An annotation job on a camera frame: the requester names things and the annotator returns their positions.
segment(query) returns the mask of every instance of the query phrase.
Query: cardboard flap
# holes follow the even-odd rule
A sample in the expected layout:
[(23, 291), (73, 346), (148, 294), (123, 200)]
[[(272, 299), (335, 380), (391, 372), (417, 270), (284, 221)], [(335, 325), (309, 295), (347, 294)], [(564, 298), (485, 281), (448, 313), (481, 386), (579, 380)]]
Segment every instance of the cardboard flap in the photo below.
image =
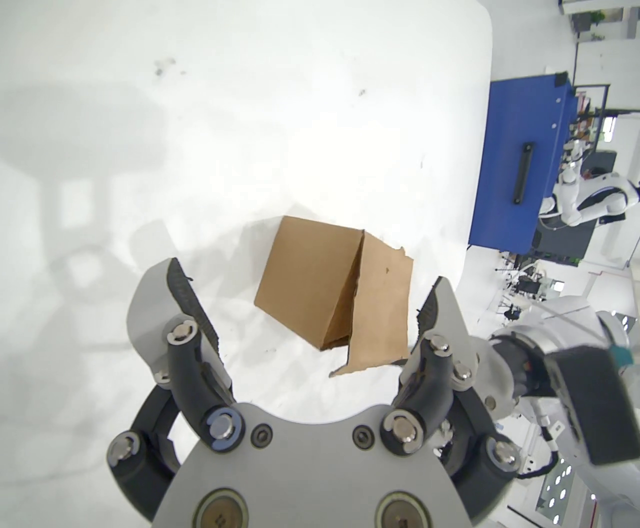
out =
[(283, 217), (255, 305), (322, 348), (361, 240), (361, 230)]
[(338, 304), (333, 311), (333, 318), (326, 331), (324, 344), (321, 350), (345, 346), (349, 344), (351, 337), (351, 318), (353, 317), (353, 299), (356, 294), (358, 274), (360, 273), (360, 259), (362, 256), (362, 243), (358, 247), (355, 258), (351, 265), (351, 271), (346, 277)]
[(353, 301), (347, 364), (331, 376), (408, 357), (408, 298), (413, 259), (365, 233)]

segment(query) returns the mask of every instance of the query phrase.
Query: blue cabinet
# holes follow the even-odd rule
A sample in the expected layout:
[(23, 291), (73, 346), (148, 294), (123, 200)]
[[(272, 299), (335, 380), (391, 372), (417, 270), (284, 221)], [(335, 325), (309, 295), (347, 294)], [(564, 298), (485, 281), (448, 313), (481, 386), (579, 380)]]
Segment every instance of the blue cabinet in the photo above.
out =
[(577, 98), (566, 74), (491, 83), (469, 243), (525, 254), (558, 176)]

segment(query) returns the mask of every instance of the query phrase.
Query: cable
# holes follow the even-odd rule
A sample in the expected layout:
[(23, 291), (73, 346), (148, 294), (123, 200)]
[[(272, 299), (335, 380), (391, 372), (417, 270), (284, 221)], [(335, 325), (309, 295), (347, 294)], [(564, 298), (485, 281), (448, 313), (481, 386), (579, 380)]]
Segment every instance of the cable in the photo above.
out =
[(544, 438), (549, 444), (549, 447), (551, 447), (551, 460), (546, 466), (541, 467), (538, 470), (535, 470), (529, 473), (518, 474), (516, 478), (520, 480), (534, 479), (535, 477), (542, 477), (544, 475), (548, 475), (549, 473), (551, 473), (551, 470), (557, 466), (558, 461), (560, 460), (560, 457), (558, 456), (558, 447), (557, 447), (556, 441), (554, 440), (554, 437), (551, 436), (551, 433), (549, 433), (549, 430), (545, 426), (541, 426), (541, 429), (542, 429), (542, 438)]
[(560, 227), (548, 227), (540, 217), (538, 217), (538, 221), (540, 222), (540, 225), (543, 228), (545, 228), (547, 231), (558, 231), (559, 229), (564, 229), (565, 227), (569, 227), (567, 224), (561, 225)]

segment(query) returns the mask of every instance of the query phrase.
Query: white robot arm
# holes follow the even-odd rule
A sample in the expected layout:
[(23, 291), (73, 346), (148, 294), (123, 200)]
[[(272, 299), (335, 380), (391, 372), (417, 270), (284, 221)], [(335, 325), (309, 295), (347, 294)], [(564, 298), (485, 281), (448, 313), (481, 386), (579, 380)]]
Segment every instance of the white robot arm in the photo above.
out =
[[(628, 349), (628, 337), (621, 323), (609, 312), (595, 312), (581, 297), (560, 297), (544, 305), (533, 306), (517, 323), (507, 326), (497, 335), (521, 335), (544, 350), (545, 354), (572, 346), (594, 345), (610, 350)], [(620, 378), (640, 414), (640, 369), (637, 365), (621, 367)], [(557, 397), (523, 397), (516, 410), (539, 426), (560, 422), (564, 425), (554, 438), (557, 449), (571, 464), (598, 500), (602, 525), (610, 528), (640, 526), (640, 463), (627, 461), (613, 465), (594, 465), (584, 450), (583, 439)], [(612, 435), (611, 448), (616, 443), (616, 430), (603, 431)]]
[(582, 155), (582, 142), (573, 142), (553, 196), (542, 203), (540, 218), (559, 216), (566, 225), (576, 226), (597, 218), (622, 215), (638, 203), (636, 187), (616, 172), (583, 179), (580, 175)]

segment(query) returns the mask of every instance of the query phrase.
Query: white table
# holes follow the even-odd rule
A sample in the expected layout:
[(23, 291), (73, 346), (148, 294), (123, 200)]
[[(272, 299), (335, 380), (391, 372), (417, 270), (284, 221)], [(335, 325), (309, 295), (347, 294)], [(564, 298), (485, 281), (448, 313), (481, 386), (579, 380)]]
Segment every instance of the white table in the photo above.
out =
[[(124, 321), (143, 270), (169, 256), (196, 279), (238, 399), (310, 422), (389, 402), (397, 369), (328, 379), (346, 350), (312, 349), (253, 296), (283, 214), (404, 246), (412, 322), (437, 275), (457, 284), (488, 100), (484, 9), (11, 4), (0, 17), (0, 521), (146, 525), (104, 452), (153, 384)], [(181, 431), (184, 455), (193, 437)]]

